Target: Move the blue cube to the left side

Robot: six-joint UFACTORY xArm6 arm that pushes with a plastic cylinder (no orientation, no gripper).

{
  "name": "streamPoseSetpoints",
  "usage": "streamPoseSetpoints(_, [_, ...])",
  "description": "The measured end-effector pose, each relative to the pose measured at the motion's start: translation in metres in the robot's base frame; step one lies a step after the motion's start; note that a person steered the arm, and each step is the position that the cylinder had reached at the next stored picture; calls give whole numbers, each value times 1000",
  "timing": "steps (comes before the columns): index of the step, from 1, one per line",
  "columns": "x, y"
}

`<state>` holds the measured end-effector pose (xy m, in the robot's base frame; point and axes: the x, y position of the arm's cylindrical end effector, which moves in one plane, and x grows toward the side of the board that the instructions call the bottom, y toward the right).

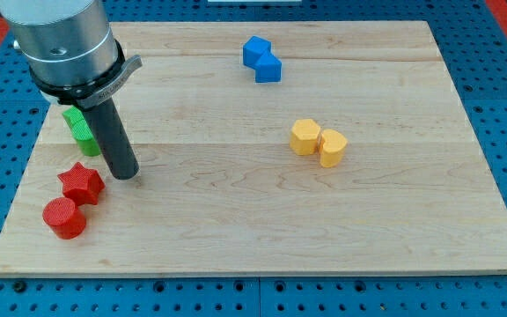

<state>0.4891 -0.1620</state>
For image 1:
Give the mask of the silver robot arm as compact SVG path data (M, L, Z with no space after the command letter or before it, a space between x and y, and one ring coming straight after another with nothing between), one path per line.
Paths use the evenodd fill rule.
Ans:
M34 75L47 85L86 84L118 59L101 0L0 0L0 12Z

